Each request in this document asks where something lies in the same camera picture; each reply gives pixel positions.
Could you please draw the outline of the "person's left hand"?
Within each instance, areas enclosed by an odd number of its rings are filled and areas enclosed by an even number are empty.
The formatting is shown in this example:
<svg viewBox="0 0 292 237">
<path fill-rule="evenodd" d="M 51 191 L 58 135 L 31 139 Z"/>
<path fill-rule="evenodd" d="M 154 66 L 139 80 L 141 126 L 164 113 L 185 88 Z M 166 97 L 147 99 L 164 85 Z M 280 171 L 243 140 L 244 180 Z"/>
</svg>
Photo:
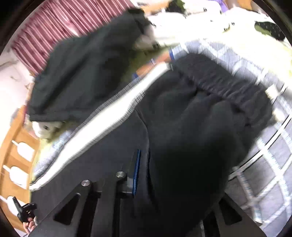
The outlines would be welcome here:
<svg viewBox="0 0 292 237">
<path fill-rule="evenodd" d="M 38 225 L 37 216 L 34 218 L 29 217 L 27 222 L 23 222 L 23 228 L 27 235 L 29 235 Z"/>
</svg>

